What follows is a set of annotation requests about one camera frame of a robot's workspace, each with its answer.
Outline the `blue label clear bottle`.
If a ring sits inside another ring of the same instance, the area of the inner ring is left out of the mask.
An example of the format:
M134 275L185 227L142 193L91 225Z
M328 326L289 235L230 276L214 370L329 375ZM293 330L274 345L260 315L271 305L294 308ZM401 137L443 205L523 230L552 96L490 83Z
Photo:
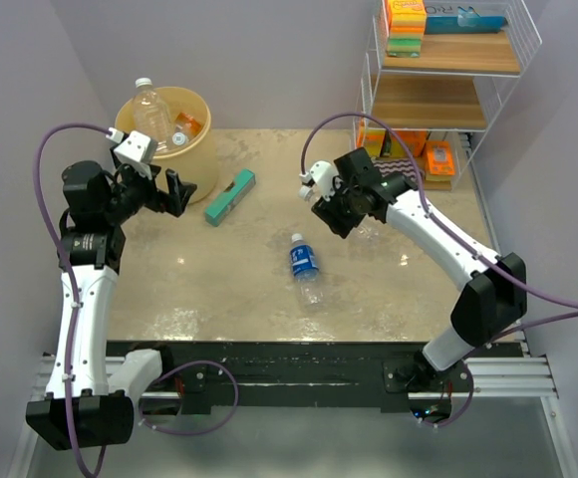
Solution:
M291 236L289 258L301 306L309 312L323 311L326 301L323 275L312 246L300 233Z

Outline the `orange label clear bottle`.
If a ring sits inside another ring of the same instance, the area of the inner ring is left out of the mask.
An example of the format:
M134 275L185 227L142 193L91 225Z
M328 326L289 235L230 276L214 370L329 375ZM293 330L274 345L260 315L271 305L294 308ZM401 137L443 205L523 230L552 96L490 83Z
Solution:
M196 138L203 130L203 124L185 112L180 112L177 115L174 124L188 139Z

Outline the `large clear square bottle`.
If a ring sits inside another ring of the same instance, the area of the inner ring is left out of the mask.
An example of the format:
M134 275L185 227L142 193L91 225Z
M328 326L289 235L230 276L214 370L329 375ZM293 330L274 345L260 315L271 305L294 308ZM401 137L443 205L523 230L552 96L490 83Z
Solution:
M135 81L137 93L132 100L136 130L157 142L158 153L173 149L174 126L166 102L153 87L150 78Z

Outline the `slim clear bottle white cap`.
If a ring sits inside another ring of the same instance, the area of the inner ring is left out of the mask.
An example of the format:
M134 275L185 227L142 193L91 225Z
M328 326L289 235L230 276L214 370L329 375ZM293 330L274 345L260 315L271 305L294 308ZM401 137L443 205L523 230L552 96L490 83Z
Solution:
M311 210L311 207L320 199L321 199L320 194L314 191L313 197L309 201L305 202L309 204ZM378 236L379 236L378 229L371 224L370 218L368 216L365 216L364 220L360 223L360 225L355 229L353 229L347 238L341 239L355 241L358 243L360 242L376 243Z

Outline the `crushed clear bottle white cap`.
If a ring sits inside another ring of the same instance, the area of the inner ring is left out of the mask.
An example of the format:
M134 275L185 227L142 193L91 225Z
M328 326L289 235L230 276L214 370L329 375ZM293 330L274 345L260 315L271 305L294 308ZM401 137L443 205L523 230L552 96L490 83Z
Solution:
M171 144L175 148L183 147L189 143L189 138L182 130L176 130L171 136Z

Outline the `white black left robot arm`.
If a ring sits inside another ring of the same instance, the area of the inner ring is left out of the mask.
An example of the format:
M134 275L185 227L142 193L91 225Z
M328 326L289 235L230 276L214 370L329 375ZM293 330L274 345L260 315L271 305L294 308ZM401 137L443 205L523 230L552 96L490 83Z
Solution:
M28 425L56 450L128 442L141 395L175 382L164 346L140 346L119 367L107 368L110 307L126 242L122 226L142 208L178 217L196 190L172 169L150 172L145 177L122 164L109 173L88 160L62 173L68 207L57 230L68 259L60 264L59 343L44 397L26 408ZM161 173L166 190L155 181Z

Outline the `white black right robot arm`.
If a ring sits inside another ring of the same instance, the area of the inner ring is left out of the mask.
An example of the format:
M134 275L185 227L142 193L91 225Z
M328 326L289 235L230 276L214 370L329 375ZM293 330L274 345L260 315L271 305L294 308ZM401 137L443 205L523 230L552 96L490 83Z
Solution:
M302 175L320 197L312 211L341 238L372 217L403 233L452 279L459 296L450 324L422 349L414 367L417 385L438 390L449 368L521 319L527 310L524 261L501 256L468 236L421 198L407 176L383 175L363 148L334 162L318 161Z

